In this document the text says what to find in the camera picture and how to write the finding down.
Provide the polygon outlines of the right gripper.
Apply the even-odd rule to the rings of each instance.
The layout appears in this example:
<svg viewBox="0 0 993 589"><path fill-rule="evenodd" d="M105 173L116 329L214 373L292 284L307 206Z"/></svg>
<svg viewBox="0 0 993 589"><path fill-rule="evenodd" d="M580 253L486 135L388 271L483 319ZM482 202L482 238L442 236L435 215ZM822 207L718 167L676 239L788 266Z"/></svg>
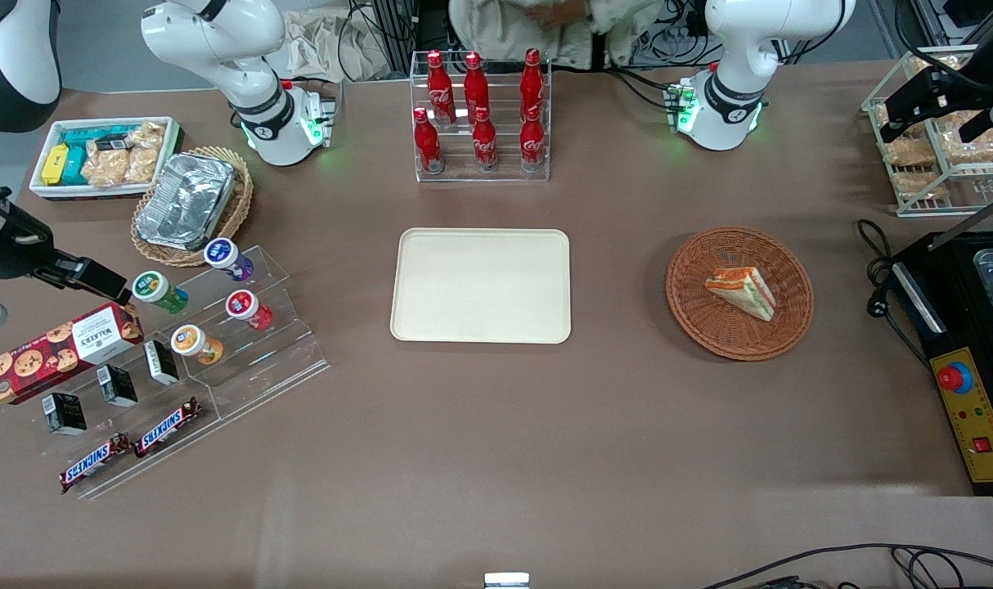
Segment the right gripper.
<svg viewBox="0 0 993 589"><path fill-rule="evenodd" d="M63 254L48 265L54 250L54 234L45 223L10 201L13 191L0 187L0 279L29 276L55 288L82 290L119 305L127 305L133 293L127 279L88 257Z"/></svg>

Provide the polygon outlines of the person's bare hand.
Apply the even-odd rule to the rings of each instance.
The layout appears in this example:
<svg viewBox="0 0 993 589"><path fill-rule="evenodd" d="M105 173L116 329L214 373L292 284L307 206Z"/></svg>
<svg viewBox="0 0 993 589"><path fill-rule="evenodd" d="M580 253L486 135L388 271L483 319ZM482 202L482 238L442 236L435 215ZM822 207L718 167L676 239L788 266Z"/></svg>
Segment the person's bare hand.
<svg viewBox="0 0 993 589"><path fill-rule="evenodd" d="M544 29L560 29L580 22L589 22L591 9L587 1L553 1L527 8L525 15Z"/></svg>

